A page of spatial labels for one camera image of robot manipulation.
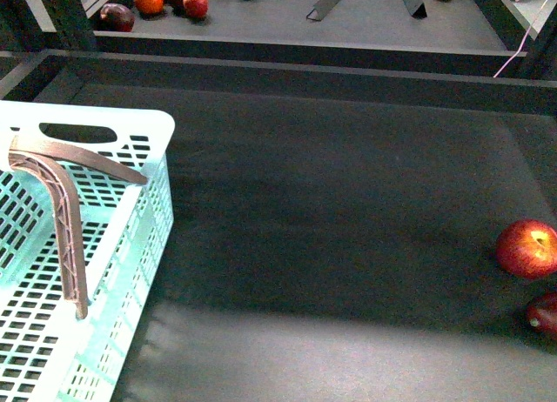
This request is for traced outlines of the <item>brown ribbed right gripper finger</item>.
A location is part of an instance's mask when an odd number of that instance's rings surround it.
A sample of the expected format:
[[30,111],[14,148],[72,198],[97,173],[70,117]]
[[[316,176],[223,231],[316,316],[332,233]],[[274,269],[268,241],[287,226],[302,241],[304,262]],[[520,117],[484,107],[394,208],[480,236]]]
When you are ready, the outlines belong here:
[[128,183],[138,185],[147,183],[147,177],[132,168],[112,161],[94,151],[60,141],[14,136],[10,142],[9,152],[35,153],[39,156],[79,164]]

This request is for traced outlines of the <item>brown ribbed left gripper finger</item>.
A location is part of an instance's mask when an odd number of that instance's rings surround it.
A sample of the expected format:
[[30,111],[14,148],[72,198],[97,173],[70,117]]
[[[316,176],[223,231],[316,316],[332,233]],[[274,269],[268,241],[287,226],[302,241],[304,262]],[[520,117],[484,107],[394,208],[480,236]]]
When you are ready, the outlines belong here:
[[76,186],[54,159],[36,153],[11,153],[13,171],[25,171],[47,190],[52,205],[58,265],[64,299],[76,307],[76,317],[88,315],[82,222]]

